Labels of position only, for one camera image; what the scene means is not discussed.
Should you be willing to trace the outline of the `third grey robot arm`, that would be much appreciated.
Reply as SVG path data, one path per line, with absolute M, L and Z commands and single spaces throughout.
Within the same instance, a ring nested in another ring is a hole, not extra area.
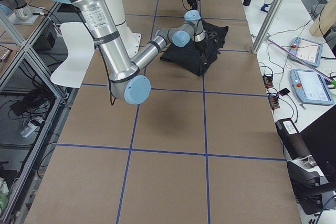
M 16 25 L 33 25 L 37 19 L 25 0 L 1 0 L 1 11 Z

